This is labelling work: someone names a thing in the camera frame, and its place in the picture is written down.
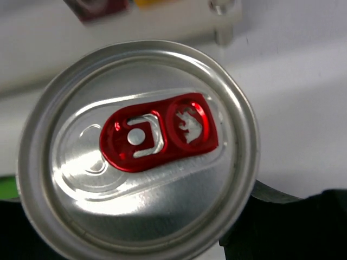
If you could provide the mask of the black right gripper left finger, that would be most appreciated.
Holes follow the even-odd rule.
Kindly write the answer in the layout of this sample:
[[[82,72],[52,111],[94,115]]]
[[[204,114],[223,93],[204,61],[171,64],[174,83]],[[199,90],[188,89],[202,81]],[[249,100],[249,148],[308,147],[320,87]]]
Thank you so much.
[[[40,239],[18,203],[1,202],[1,259],[39,259]]]

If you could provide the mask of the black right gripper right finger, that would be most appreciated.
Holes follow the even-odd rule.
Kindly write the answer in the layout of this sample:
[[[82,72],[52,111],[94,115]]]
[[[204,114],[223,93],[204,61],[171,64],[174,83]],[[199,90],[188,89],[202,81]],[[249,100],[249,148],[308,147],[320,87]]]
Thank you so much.
[[[226,259],[346,259],[346,190],[298,198],[257,181],[219,245]]]

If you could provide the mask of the blue silver energy drink can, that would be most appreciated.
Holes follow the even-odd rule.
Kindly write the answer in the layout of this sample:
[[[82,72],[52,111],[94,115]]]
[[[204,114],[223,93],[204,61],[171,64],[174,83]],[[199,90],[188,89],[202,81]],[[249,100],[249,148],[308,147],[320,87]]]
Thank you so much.
[[[206,54],[132,41],[55,77],[23,130],[17,186],[31,225],[68,259],[193,259],[253,189],[258,126]]]

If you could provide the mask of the white two-tier shelf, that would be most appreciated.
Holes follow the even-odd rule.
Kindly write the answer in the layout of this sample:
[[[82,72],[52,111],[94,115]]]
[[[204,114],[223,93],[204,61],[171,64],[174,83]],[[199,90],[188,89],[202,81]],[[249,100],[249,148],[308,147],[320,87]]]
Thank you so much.
[[[209,1],[170,1],[82,23],[63,1],[1,2],[1,91],[51,79],[84,54],[133,40],[181,41],[237,23],[242,3],[218,14]]]

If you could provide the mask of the short green glass bottle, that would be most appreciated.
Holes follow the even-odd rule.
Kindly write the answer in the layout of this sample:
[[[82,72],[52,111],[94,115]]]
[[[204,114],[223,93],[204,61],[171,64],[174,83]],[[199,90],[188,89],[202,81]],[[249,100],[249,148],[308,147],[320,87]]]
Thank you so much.
[[[1,177],[0,179],[0,199],[14,200],[18,199],[19,194],[15,177]]]

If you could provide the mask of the purple grape juice carton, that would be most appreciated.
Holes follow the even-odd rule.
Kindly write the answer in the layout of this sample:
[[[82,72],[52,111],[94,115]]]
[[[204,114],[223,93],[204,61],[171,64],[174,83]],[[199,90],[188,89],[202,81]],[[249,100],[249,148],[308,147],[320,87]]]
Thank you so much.
[[[64,2],[82,22],[124,12],[130,5],[126,0],[64,0]]]

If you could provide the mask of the yellow pineapple juice carton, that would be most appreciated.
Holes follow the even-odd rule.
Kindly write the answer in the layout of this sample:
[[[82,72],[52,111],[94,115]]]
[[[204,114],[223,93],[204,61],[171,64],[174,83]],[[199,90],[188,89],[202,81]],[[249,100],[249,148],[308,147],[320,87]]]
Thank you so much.
[[[134,0],[135,5],[142,9],[171,2],[175,2],[175,0]]]

